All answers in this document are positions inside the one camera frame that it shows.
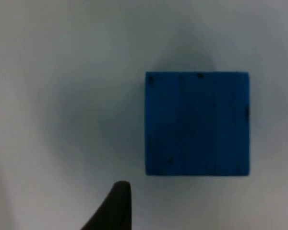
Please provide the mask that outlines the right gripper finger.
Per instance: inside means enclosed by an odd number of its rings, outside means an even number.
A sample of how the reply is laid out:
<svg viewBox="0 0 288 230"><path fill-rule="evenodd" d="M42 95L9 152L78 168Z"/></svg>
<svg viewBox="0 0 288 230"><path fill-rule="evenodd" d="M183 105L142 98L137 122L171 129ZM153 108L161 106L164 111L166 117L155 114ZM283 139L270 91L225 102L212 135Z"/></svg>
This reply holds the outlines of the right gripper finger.
<svg viewBox="0 0 288 230"><path fill-rule="evenodd" d="M131 228L131 184L127 181L117 181L82 230L130 230Z"/></svg>

